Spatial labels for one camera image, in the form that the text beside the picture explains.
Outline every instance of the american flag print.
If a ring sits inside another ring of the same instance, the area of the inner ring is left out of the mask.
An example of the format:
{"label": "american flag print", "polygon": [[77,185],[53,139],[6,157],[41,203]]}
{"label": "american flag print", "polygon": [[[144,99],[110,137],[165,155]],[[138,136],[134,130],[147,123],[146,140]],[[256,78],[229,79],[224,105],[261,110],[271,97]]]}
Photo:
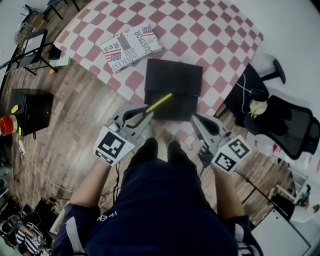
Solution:
{"label": "american flag print", "polygon": [[142,28],[142,34],[143,34],[144,37],[153,36],[154,35],[152,29],[149,26],[146,26],[146,27]]}
{"label": "american flag print", "polygon": [[104,53],[107,62],[114,62],[121,60],[121,49],[111,50]]}

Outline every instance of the white board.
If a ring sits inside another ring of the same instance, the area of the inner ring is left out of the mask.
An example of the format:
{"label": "white board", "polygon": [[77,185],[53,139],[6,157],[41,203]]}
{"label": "white board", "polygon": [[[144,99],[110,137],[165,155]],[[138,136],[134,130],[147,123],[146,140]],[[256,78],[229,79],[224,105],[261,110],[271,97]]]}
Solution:
{"label": "white board", "polygon": [[252,234],[264,256],[302,256],[309,249],[309,245],[275,209]]}

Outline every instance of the newspaper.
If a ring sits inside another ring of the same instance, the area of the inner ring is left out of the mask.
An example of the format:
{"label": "newspaper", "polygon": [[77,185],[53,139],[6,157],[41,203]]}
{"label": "newspaper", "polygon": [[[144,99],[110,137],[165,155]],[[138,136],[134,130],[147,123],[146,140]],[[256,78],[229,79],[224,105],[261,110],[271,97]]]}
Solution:
{"label": "newspaper", "polygon": [[119,72],[163,47],[146,23],[132,27],[100,45],[114,73]]}

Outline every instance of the navy blue shirt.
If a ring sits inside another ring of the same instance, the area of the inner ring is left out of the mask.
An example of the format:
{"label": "navy blue shirt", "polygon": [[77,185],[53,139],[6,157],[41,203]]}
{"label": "navy blue shirt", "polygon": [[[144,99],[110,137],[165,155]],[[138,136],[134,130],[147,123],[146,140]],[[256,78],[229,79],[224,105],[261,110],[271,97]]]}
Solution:
{"label": "navy blue shirt", "polygon": [[263,255],[248,216],[222,223],[198,177],[161,160],[128,168],[115,204],[102,215],[98,206],[67,205],[54,256],[73,255],[65,225],[71,217],[90,256],[238,256],[239,250],[243,255]]}

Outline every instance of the qr-like black and white marker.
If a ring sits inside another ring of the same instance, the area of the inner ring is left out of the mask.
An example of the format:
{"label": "qr-like black and white marker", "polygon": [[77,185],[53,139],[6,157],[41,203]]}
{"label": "qr-like black and white marker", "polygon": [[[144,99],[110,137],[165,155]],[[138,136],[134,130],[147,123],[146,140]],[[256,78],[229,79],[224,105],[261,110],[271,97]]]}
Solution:
{"label": "qr-like black and white marker", "polygon": [[108,132],[100,142],[98,149],[116,159],[125,144],[126,142],[124,140],[115,136],[112,132]]}
{"label": "qr-like black and white marker", "polygon": [[214,160],[214,163],[220,166],[222,169],[229,172],[236,164],[234,160],[229,158],[223,153],[219,153],[218,157]]}
{"label": "qr-like black and white marker", "polygon": [[107,162],[108,164],[112,165],[113,164],[113,160],[110,159],[109,157],[107,157],[106,155],[102,154],[101,152],[99,152],[98,150],[95,151],[95,155],[99,158],[101,158],[103,161]]}
{"label": "qr-like black and white marker", "polygon": [[250,151],[250,149],[247,148],[247,146],[243,144],[240,139],[236,139],[228,146],[240,159],[242,159]]}

